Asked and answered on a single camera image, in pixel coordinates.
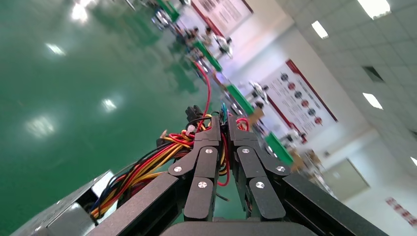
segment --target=door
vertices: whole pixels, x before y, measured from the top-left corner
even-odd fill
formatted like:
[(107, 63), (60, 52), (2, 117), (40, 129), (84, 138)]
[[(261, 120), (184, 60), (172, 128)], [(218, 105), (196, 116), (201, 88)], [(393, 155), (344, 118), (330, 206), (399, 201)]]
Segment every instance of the door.
[(341, 202), (369, 188), (349, 159), (328, 169), (323, 173), (323, 178)]

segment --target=fluorescent light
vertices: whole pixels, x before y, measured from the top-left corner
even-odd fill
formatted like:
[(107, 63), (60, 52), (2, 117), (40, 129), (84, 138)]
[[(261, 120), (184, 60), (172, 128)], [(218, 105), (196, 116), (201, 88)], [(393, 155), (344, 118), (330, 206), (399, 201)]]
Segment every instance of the fluorescent light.
[(56, 55), (65, 56), (65, 52), (55, 44), (45, 43), (45, 45)]
[(387, 0), (357, 0), (373, 20), (391, 12)]
[(328, 37), (328, 34), (327, 34), (325, 28), (323, 28), (323, 26), (320, 24), (320, 22), (316, 21), (316, 22), (312, 23), (311, 26), (317, 32), (317, 34), (320, 36), (320, 38), (327, 38)]
[(417, 160), (415, 158), (410, 157), (414, 164), (417, 166)]
[(111, 112), (117, 108), (117, 106), (110, 99), (104, 99), (101, 101), (101, 104), (103, 105), (106, 112)]
[(382, 109), (382, 106), (380, 105), (380, 103), (378, 102), (377, 98), (376, 98), (374, 95), (369, 94), (369, 93), (363, 93), (363, 96), (365, 96), (366, 100), (368, 100), (368, 102), (369, 102), (369, 103), (370, 103), (373, 107), (375, 107), (375, 108), (379, 108), (379, 109), (383, 110), (383, 109)]
[(26, 130), (37, 138), (43, 138), (55, 132), (51, 120), (46, 116), (36, 117), (26, 122)]

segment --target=epoxy floor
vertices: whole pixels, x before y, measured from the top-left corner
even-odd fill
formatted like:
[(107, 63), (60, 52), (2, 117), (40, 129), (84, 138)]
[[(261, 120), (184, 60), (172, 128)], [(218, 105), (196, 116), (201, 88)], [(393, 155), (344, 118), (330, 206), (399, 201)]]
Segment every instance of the epoxy floor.
[[(151, 10), (76, 1), (0, 1), (0, 235), (131, 163), (183, 128), (187, 106), (205, 105), (205, 84)], [(234, 184), (218, 191), (236, 196)], [(242, 218), (237, 199), (221, 201), (217, 216)]]

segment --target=poster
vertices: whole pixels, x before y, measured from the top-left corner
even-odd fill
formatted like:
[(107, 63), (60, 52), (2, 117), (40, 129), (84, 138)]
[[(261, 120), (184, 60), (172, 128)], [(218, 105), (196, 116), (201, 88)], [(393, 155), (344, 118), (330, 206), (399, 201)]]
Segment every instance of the poster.
[(193, 0), (200, 17), (217, 35), (230, 36), (253, 11), (245, 0)]
[(268, 100), (289, 128), (314, 137), (337, 122), (322, 99), (291, 61), (262, 80)]

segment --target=yellow wire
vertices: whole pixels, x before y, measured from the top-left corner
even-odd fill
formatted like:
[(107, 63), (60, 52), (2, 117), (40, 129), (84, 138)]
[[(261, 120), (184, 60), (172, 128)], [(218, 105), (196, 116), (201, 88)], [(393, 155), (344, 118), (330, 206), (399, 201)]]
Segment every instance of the yellow wire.
[[(166, 173), (166, 171), (162, 171), (162, 172), (158, 172), (158, 173), (154, 173), (154, 174), (149, 174), (149, 175), (146, 175), (146, 176), (144, 176), (141, 180), (145, 180), (145, 179), (150, 179), (150, 178), (156, 178), (156, 177), (158, 177), (158, 176), (160, 176), (162, 173)], [(105, 207), (105, 208), (103, 208), (103, 209), (101, 209), (101, 213), (102, 214), (105, 214), (111, 207), (112, 207), (112, 205), (113, 204), (111, 204), (111, 205), (109, 205), (109, 206), (107, 206), (107, 207)]]
[(223, 152), (222, 152), (222, 158), (221, 158), (221, 160), (220, 160), (220, 164), (222, 164), (223, 163), (223, 161), (224, 161), (224, 157), (226, 156), (226, 151), (225, 151), (225, 149), (223, 148)]
[[(163, 152), (163, 153), (161, 153), (161, 154), (159, 154), (159, 156), (157, 157), (157, 158), (155, 158), (153, 161), (151, 161), (147, 166), (145, 166), (140, 172), (138, 172), (136, 175), (135, 175), (135, 177), (133, 178), (133, 179), (136, 179), (136, 178), (138, 178), (145, 170), (147, 170), (147, 169), (149, 169), (149, 167), (151, 167), (152, 165), (154, 165), (154, 163), (156, 162), (156, 161), (158, 161), (158, 160), (160, 160), (165, 154), (167, 154), (168, 152), (170, 152), (170, 151), (172, 151), (174, 148), (176, 148), (178, 146), (178, 144), (177, 145), (175, 145), (175, 146), (172, 146), (170, 149), (168, 149), (168, 150), (166, 150), (165, 152)], [(101, 206), (102, 205), (104, 205), (104, 204), (106, 204), (109, 200), (111, 200), (112, 198), (113, 198), (113, 196), (114, 196), (114, 194), (115, 194), (115, 192), (116, 192), (116, 190), (113, 190), (110, 194), (109, 194), (109, 196), (100, 204)], [(94, 212), (96, 212), (97, 211), (97, 213), (98, 213), (98, 208), (96, 208), (95, 210), (93, 210), (92, 211), (92, 213), (93, 214), (95, 214)]]
[(173, 140), (173, 139), (171, 139), (171, 138), (168, 138), (168, 137), (163, 137), (162, 139), (165, 139), (165, 140), (168, 140), (168, 141), (171, 141), (171, 142), (177, 143), (177, 144), (182, 145), (182, 146), (184, 146), (184, 147), (186, 147), (186, 148), (191, 148), (191, 147), (190, 147), (190, 146), (188, 146), (187, 144), (180, 144), (180, 143), (178, 143), (177, 141), (175, 141), (175, 140)]
[[(161, 163), (159, 163), (157, 166), (155, 166), (152, 170), (150, 170), (149, 171), (149, 173), (152, 173), (152, 172), (154, 172), (155, 170), (157, 170), (159, 167), (161, 167), (162, 165), (164, 165), (169, 159), (171, 159), (171, 157), (173, 156), (173, 155), (175, 155), (175, 153), (177, 153), (180, 149), (181, 149), (182, 147), (180, 146), (180, 147), (177, 147), (173, 152), (171, 152)], [(134, 185), (134, 184), (136, 184), (136, 183), (138, 183), (138, 182), (140, 182), (140, 181), (142, 181), (142, 180), (144, 180), (144, 179), (146, 179), (146, 177), (147, 177), (148, 175), (146, 175), (146, 176), (143, 176), (143, 177), (140, 177), (140, 178), (138, 178), (138, 179), (136, 179), (135, 181), (133, 181), (133, 183), (132, 183), (132, 185)]]
[[(165, 140), (168, 140), (168, 141), (171, 141), (171, 142), (175, 142), (175, 143), (177, 143), (176, 145), (174, 145), (174, 146), (172, 146), (170, 149), (168, 149), (168, 150), (166, 150), (165, 152), (163, 152), (163, 153), (161, 153), (161, 154), (159, 154), (159, 156), (157, 157), (157, 158), (155, 158), (153, 161), (151, 161), (147, 166), (145, 166), (139, 173), (137, 173), (136, 175), (135, 175), (135, 177), (133, 178), (133, 181), (132, 181), (132, 183), (131, 183), (131, 186), (132, 185), (134, 185), (134, 184), (136, 184), (136, 183), (138, 183), (138, 182), (140, 182), (140, 181), (142, 181), (142, 180), (144, 180), (144, 179), (147, 179), (147, 178), (149, 178), (148, 176), (149, 175), (146, 175), (146, 176), (144, 176), (144, 177), (140, 177), (142, 174), (144, 174), (144, 172), (147, 170), (147, 169), (149, 169), (152, 165), (154, 165), (157, 161), (159, 161), (161, 158), (163, 158), (167, 153), (169, 153), (169, 152), (171, 152), (161, 163), (159, 163), (155, 168), (153, 168), (152, 170), (150, 170), (149, 171), (149, 173), (151, 173), (151, 172), (153, 172), (153, 171), (155, 171), (156, 169), (158, 169), (159, 167), (161, 167), (163, 164), (165, 164), (175, 153), (177, 153), (182, 147), (186, 147), (186, 148), (191, 148), (189, 145), (185, 145), (185, 144), (180, 144), (180, 143), (178, 143), (178, 142), (176, 142), (175, 140), (173, 140), (173, 139), (171, 139), (171, 138), (167, 138), (167, 137), (164, 137), (163, 139), (165, 139)], [(129, 179), (130, 178), (130, 175), (131, 175), (132, 173), (129, 173), (128, 174), (128, 176), (125, 178), (125, 181), (127, 180), (127, 179)], [(107, 198), (100, 204), (101, 206), (102, 205), (104, 205), (104, 204), (106, 204), (109, 200), (111, 200), (112, 199), (112, 197), (114, 196), (114, 194), (115, 194), (115, 192), (116, 192), (116, 190), (113, 190), (108, 196), (107, 196)], [(103, 208), (103, 209), (101, 209), (101, 213), (105, 213), (109, 208), (110, 208), (110, 206), (108, 206), (108, 207), (105, 207), (105, 208)], [(93, 210), (92, 212), (91, 212), (95, 217), (96, 217), (96, 215), (98, 215), (98, 208), (96, 208), (95, 210)]]
[[(205, 115), (204, 117), (213, 117), (212, 115), (210, 115), (210, 114), (207, 114), (207, 115)], [(207, 127), (210, 127), (211, 126), (211, 121), (208, 123), (208, 125), (207, 125)]]
[(187, 132), (187, 131), (186, 131), (186, 130), (181, 131), (181, 136), (182, 136), (185, 140), (187, 140), (187, 141), (191, 141), (191, 138), (188, 138), (188, 137), (184, 134), (184, 132)]

